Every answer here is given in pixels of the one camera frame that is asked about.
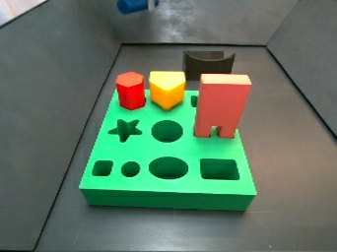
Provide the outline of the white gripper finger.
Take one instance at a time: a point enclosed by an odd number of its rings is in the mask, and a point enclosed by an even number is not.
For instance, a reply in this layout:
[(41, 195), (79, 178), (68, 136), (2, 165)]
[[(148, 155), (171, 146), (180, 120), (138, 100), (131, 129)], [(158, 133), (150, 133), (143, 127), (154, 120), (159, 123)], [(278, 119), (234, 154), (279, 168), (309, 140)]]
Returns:
[(147, 0), (147, 10), (151, 12), (159, 4), (159, 0)]

